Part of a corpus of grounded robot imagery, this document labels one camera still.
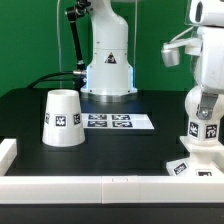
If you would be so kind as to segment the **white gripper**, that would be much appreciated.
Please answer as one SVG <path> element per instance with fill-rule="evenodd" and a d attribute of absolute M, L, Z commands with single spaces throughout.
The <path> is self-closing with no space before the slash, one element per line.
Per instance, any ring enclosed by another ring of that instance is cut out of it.
<path fill-rule="evenodd" d="M 196 115 L 201 120 L 210 120 L 217 94 L 224 94 L 224 28 L 199 27 L 197 34 L 202 39 L 202 47 L 194 67 L 194 78 L 204 92 Z"/>

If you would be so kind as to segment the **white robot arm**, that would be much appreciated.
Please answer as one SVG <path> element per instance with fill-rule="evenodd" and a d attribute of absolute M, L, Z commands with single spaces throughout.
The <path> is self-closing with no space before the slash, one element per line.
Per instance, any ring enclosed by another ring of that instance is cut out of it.
<path fill-rule="evenodd" d="M 135 93 L 126 21 L 113 11 L 111 0 L 89 0 L 87 12 L 92 21 L 93 58 L 82 91 L 98 98 Z M 196 116 L 210 120 L 218 96 L 224 94 L 224 0 L 188 0 L 186 22 L 192 36 L 177 35 L 163 45 L 161 55 L 167 67 L 179 64 L 180 47 L 193 58 L 192 72 L 201 89 Z"/>

